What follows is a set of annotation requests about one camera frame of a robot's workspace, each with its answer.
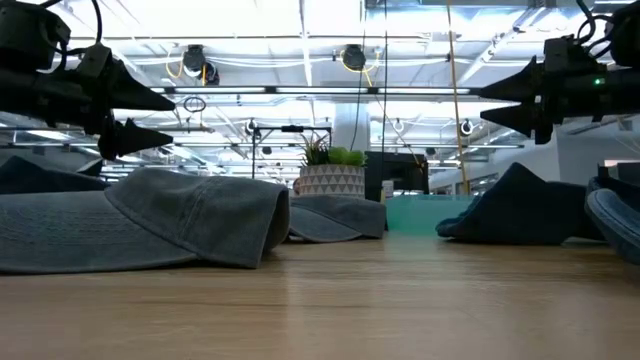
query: teal container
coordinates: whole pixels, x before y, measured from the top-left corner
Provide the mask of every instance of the teal container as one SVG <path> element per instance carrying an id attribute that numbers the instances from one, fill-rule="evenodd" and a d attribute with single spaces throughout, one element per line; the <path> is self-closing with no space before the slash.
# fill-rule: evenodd
<path id="1" fill-rule="evenodd" d="M 387 199 L 389 232 L 437 236 L 436 225 L 465 211 L 473 196 L 403 195 Z"/>

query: table surface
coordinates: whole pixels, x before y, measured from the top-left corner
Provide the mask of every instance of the table surface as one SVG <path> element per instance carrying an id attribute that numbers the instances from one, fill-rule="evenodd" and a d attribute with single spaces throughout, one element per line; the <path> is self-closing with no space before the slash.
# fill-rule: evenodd
<path id="1" fill-rule="evenodd" d="M 0 359 L 638 359 L 603 245 L 285 244 L 259 270 L 0 277 Z"/>

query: gray baseball cap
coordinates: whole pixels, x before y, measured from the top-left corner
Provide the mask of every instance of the gray baseball cap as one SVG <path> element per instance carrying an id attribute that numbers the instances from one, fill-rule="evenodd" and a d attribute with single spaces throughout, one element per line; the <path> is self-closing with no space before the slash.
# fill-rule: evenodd
<path id="1" fill-rule="evenodd" d="M 0 271 L 256 268 L 289 229 L 286 188 L 139 169 L 104 191 L 0 196 Z"/>
<path id="2" fill-rule="evenodd" d="M 310 242 L 380 239 L 385 220 L 386 207 L 374 201 L 331 195 L 291 200 L 291 233 Z"/>

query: white pillar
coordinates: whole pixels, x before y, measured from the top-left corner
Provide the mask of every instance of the white pillar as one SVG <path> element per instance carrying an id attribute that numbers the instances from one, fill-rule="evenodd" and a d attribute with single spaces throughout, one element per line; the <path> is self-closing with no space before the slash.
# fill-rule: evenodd
<path id="1" fill-rule="evenodd" d="M 353 142 L 353 150 L 369 151 L 371 122 L 367 105 L 367 103 L 360 103 L 360 105 L 336 104 L 336 116 L 333 121 L 333 146 L 350 149 Z"/>

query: white planter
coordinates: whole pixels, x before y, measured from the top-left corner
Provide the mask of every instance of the white planter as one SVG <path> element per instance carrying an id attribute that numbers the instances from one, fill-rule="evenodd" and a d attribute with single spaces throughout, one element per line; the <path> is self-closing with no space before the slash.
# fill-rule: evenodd
<path id="1" fill-rule="evenodd" d="M 364 198 L 364 168 L 316 165 L 300 169 L 300 195 L 342 195 Z"/>

